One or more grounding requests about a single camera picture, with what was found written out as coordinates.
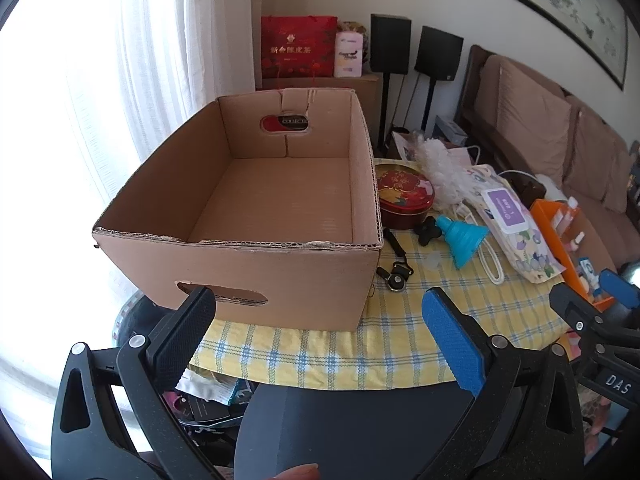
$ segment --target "red gift bag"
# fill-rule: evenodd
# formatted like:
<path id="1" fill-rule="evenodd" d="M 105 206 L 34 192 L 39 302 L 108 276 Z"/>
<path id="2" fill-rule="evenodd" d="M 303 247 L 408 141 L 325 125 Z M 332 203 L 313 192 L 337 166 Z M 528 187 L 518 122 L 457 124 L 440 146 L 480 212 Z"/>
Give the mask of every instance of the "red gift bag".
<path id="1" fill-rule="evenodd" d="M 335 16 L 263 16 L 262 77 L 333 77 Z"/>

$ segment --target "sofa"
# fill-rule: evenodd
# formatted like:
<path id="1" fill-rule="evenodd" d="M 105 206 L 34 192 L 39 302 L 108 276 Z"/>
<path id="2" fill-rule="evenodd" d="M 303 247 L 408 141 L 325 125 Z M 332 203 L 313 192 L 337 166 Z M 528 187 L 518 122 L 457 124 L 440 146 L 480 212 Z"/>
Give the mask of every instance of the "sofa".
<path id="1" fill-rule="evenodd" d="M 544 174 L 576 197 L 616 268 L 640 260 L 640 234 L 627 216 L 632 159 L 626 142 L 571 92 L 474 45 L 455 120 L 468 144 L 482 148 L 482 162 L 498 172 Z M 541 195 L 539 183 L 516 177 L 521 197 Z"/>

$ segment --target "fingernail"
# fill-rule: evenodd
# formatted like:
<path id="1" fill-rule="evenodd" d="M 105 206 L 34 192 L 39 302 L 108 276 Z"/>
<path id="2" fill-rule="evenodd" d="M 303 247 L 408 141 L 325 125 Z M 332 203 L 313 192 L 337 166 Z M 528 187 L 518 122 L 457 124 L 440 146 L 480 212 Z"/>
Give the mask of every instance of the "fingernail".
<path id="1" fill-rule="evenodd" d="M 303 465 L 292 467 L 291 469 L 287 469 L 286 471 L 283 471 L 279 475 L 274 476 L 274 478 L 286 478 L 287 480 L 288 479 L 294 480 L 299 476 L 304 476 L 304 475 L 307 475 L 308 473 L 311 473 L 317 470 L 318 467 L 319 467 L 318 464 L 303 464 Z"/>

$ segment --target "tin lid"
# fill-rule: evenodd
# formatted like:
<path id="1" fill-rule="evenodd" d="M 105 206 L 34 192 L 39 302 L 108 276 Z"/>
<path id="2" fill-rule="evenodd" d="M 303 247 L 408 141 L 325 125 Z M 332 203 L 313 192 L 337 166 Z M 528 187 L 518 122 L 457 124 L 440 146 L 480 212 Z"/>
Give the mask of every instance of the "tin lid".
<path id="1" fill-rule="evenodd" d="M 401 164 L 376 166 L 380 207 L 400 214 L 421 213 L 433 205 L 434 192 L 427 178 Z"/>

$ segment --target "yellow plaid tablecloth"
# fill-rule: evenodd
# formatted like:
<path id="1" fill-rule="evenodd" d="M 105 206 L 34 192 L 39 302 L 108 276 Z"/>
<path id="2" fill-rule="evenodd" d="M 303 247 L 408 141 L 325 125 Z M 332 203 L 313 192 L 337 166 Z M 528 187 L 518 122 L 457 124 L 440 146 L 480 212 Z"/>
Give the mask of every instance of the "yellow plaid tablecloth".
<path id="1" fill-rule="evenodd" d="M 376 277 L 356 332 L 292 330 L 216 320 L 191 363 L 259 383 L 319 390 L 409 388 L 452 381 L 453 375 L 422 321 L 422 295 L 432 286 L 442 287 L 487 334 L 503 334 L 515 346 L 541 349 L 564 333 L 564 322 L 548 306 L 549 291 L 562 281 L 561 276 L 533 285 L 497 250 L 505 280 L 494 285 L 477 254 L 462 270 L 456 270 L 444 241 L 434 240 L 424 248 L 409 231 L 396 232 L 396 237 L 415 273 L 400 293 L 389 291 Z M 434 269 L 427 266 L 433 251 L 442 258 Z M 390 269 L 395 259 L 385 244 L 380 266 Z"/>

